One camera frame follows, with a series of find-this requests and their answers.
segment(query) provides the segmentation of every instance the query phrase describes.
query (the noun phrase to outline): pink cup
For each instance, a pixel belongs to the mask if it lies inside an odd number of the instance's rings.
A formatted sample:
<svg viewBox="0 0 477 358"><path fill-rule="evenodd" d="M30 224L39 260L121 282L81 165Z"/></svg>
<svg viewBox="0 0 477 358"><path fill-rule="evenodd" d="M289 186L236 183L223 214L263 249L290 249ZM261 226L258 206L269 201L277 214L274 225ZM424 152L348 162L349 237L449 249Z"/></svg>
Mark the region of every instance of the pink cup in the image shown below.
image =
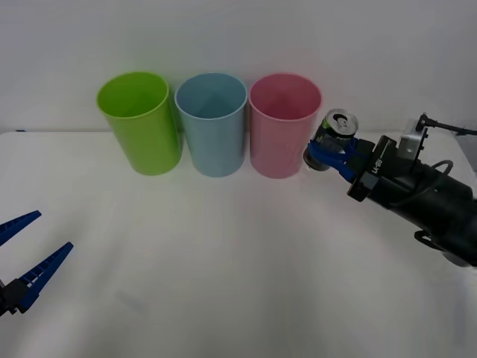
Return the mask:
<svg viewBox="0 0 477 358"><path fill-rule="evenodd" d="M250 161L269 178L298 173L303 150L321 106L321 91L308 78L273 73L250 89Z"/></svg>

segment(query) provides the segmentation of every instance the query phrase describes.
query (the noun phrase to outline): cable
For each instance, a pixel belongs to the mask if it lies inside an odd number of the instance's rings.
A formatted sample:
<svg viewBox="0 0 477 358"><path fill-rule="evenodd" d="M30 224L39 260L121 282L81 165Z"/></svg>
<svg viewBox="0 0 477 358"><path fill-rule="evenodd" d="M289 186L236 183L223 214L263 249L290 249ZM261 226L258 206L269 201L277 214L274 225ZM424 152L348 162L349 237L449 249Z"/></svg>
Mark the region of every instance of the cable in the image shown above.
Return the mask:
<svg viewBox="0 0 477 358"><path fill-rule="evenodd" d="M419 127L422 129L423 126L433 127L433 128L442 128L448 131L456 132L458 136L477 136L477 131L471 129L455 127L454 125L446 125L444 123L439 123L434 119L430 119L425 113L419 118Z"/></svg>
<svg viewBox="0 0 477 358"><path fill-rule="evenodd" d="M408 204L411 201L416 200L417 198L426 194L429 190L437 188L440 185L440 183L442 182L442 180L450 173L450 171L452 170L452 167L454 166L454 163L451 160L442 160L439 163L436 163L432 166L432 168L436 169L436 168L439 168L440 166L443 166L444 164L447 164L446 170L444 170L442 173L439 173L436 180L434 180L428 186L423 187L420 191L414 193L411 196L408 196L406 199L403 199L403 200L398 201L396 203L390 203L390 206L391 207L400 207L402 205Z"/></svg>

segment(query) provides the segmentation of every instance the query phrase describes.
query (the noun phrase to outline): blue cup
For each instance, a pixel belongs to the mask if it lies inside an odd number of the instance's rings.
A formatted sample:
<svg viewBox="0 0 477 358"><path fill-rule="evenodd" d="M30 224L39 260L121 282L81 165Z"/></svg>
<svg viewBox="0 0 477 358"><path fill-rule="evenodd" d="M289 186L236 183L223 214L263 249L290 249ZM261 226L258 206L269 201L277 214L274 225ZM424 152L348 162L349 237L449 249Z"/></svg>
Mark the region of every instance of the blue cup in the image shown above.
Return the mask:
<svg viewBox="0 0 477 358"><path fill-rule="evenodd" d="M244 162L244 106L247 88L223 73L204 73L176 91L187 145L199 172L224 177Z"/></svg>

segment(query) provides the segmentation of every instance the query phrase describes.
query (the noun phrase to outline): cup rim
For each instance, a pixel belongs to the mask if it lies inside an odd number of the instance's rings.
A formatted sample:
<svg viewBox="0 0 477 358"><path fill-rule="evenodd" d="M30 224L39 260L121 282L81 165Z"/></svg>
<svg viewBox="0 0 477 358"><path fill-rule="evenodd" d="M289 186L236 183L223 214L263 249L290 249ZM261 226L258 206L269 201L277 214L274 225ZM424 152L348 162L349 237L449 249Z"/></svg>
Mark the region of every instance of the cup rim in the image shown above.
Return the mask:
<svg viewBox="0 0 477 358"><path fill-rule="evenodd" d="M179 93L180 91L180 88L186 84L187 81L190 81L194 78L197 78L199 76L203 76L203 75L224 75L224 76L227 76L227 77L230 77L230 78L233 78L234 80L238 81L243 87L244 87L244 90L245 90L245 99L244 101L242 102L242 104L240 106L238 106L238 108L236 110L234 110L233 112L225 115L225 116L222 116L222 117L215 117L215 118L202 118L202 117L196 117L196 116L193 116L192 114L189 114L187 113L185 110L183 110L179 104L177 103L177 94ZM200 73L196 76L192 76L190 78L187 78L184 82L182 82L180 84L180 86L176 89L176 92L174 94L174 103L176 105L176 108L183 114L185 114L186 116L188 117L191 117L193 119L199 119L199 120L202 120L202 121L216 121L216 120L219 120L219 119L224 119L224 118L227 118L227 117L230 117L238 112L240 112L244 106L246 105L247 101L248 101L248 96L249 96L249 92L248 92L248 89L247 89L247 86L245 86L244 82L240 79L240 78L237 78L236 76L232 76L232 75L229 75L228 73L224 73L224 72L203 72L203 73Z"/></svg>
<svg viewBox="0 0 477 358"><path fill-rule="evenodd" d="M251 94L252 94L252 90L253 88L256 86L257 83L259 83L261 80L265 79L265 78L268 78L268 77L271 77L271 76L275 76L275 75L292 75L292 76L295 76L295 77L300 77L304 80L307 80L310 84L312 84L317 90L318 90L318 93L320 93L320 104L318 105L317 109L313 112L311 112L309 115L307 116L304 116L304 117L301 117L301 118L297 118L297 119L279 119L279 118L275 118L275 117L272 117L272 116L269 116L268 114L265 114L263 113L261 110L259 110L257 107L255 107L255 104L253 104L252 102L252 97L251 97ZM320 87L314 82L312 81L310 78L306 77L306 76L303 76L303 75L299 75L297 73L294 73L294 72L273 72L273 73L270 73L266 76L263 76L261 78L259 78L253 85L252 87L250 88L250 91L248 92L248 103L250 104L250 106L255 110L257 111L258 113L260 113L260 115L264 116L265 118L268 118L268 119L272 119L274 121L278 121L278 122L287 122L287 123L290 123L290 122L301 122L301 121L306 121L307 119L309 119L310 117L313 117L316 113L318 113L318 111L321 109L321 105L323 104L323 93L321 92L321 89Z"/></svg>
<svg viewBox="0 0 477 358"><path fill-rule="evenodd" d="M103 111L103 109L101 108L101 106L99 105L99 95L100 93L104 90L104 88L110 84L111 82L117 80L118 78L121 78L121 77L126 77L128 75L132 75L132 74L136 74L136 73L143 73L143 74L147 74L147 75L153 75L157 78L159 78L162 82L164 82L165 84L165 95L164 95L164 99L156 106L154 107L152 110L149 110L148 112L144 112L144 113L141 113L141 114L138 114L137 116L130 116L130 117L117 117L117 116L113 116L109 113L106 113ZM167 83L167 81L161 76L161 75L158 75L157 73L154 73L154 72L151 72L151 71L130 71L130 72L125 72L123 74L120 74L120 75L117 75L113 78L111 78L108 82L106 82L105 84L103 84L103 86L101 86L101 88L99 89L98 91L98 94L96 95L96 106L99 108L99 110L105 115L105 116L108 116L110 118L114 118L114 119L125 119L125 120L128 120L128 119L136 119L136 118L141 118L143 116L146 116L148 115L149 113L152 113L154 112L155 110L157 110L157 108L161 107L164 102L167 101L167 98L169 98L169 93L170 93L170 88L169 88L169 84Z"/></svg>

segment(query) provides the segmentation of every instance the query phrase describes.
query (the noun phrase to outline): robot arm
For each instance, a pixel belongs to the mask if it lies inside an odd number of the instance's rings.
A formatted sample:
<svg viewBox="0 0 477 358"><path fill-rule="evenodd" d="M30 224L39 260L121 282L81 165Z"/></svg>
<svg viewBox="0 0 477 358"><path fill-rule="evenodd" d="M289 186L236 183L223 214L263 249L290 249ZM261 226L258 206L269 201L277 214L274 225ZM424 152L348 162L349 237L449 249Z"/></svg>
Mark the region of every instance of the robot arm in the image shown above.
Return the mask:
<svg viewBox="0 0 477 358"><path fill-rule="evenodd" d="M406 128L399 146L387 136L376 145L353 139L344 153L331 154L311 141L303 157L311 169L314 162L337 169L351 183L352 198L369 198L418 226L414 238L424 245L455 264L477 267L477 203L471 188L448 176L452 161L428 166L418 160L429 126L454 130L423 114ZM446 166L443 172L440 166Z"/></svg>

